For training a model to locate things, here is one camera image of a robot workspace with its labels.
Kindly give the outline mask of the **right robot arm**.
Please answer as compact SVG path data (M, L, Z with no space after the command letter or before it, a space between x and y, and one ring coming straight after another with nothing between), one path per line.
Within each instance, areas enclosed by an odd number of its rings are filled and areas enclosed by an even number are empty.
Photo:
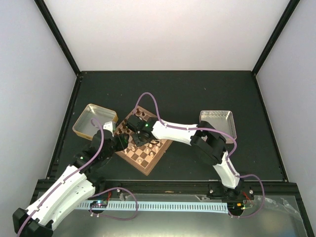
M202 120L199 124L185 125L130 115L126 126L134 132L132 138L138 146L163 139L191 146L202 162L214 167L228 198L235 199L242 194L243 179L231 164L224 133L210 123Z

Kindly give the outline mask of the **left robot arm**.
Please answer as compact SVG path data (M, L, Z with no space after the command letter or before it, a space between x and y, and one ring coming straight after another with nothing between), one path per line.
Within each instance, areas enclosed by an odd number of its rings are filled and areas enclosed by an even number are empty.
M14 231L19 237L50 237L59 224L84 200L101 197L105 179L97 171L114 153L128 147L127 133L100 129L89 145L74 156L55 183L26 209L13 213Z

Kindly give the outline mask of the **wooden chess board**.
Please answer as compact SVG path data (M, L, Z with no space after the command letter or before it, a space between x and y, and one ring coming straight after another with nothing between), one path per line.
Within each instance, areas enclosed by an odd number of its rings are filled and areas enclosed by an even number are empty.
M129 143L128 147L130 151L126 154L125 150L116 152L118 156L123 158L125 161L127 161L129 164L137 168L139 171L141 171L145 175L149 175L152 169L155 167L155 165L158 163L160 158L165 154L166 150L171 145L171 140L152 140L150 143L147 143L143 146L137 147L132 139L132 134L129 134ZM133 152L131 150L131 147L135 147L135 151ZM155 151L155 147L158 146L159 150L158 152ZM150 156L149 153L153 152L154 156L151 157L149 161L146 161L146 156Z

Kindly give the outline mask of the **dark chess pieces group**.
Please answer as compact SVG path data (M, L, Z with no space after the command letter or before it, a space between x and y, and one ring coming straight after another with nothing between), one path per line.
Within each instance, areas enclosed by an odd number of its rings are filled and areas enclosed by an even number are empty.
M120 135L123 133L126 134L132 134L133 131L127 127L127 120L128 118L133 114L133 112L130 112L123 120L120 124L117 125L117 128L114 131L114 135ZM141 119L145 118L145 112L142 109L137 108L136 109L136 116L140 117Z

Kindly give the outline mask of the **small circuit board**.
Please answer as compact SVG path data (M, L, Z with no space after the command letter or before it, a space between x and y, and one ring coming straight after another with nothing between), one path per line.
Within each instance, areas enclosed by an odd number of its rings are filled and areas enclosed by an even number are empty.
M90 207L92 208L106 208L108 205L107 200L95 200L91 203Z

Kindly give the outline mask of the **gold metal tin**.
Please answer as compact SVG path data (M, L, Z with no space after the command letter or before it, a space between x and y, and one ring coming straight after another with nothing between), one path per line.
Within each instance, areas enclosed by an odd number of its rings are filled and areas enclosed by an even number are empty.
M114 122L115 128L118 116L113 110L94 104L88 104L75 122L73 132L81 138L92 140L93 135L99 129L91 123L92 119L97 119L102 125L107 122Z

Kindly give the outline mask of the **black front rail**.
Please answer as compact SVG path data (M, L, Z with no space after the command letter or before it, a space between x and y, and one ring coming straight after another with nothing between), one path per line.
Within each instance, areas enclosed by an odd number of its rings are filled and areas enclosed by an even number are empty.
M114 188L112 197L118 196L117 189L125 188L134 194L184 194L184 195L207 195L212 198L241 198L243 193L249 197L261 195L262 189L268 196L296 196L299 190L295 183L288 182L267 182L245 180L237 191L230 191L219 181L122 181L107 180L101 187L96 189L96 193L109 188Z

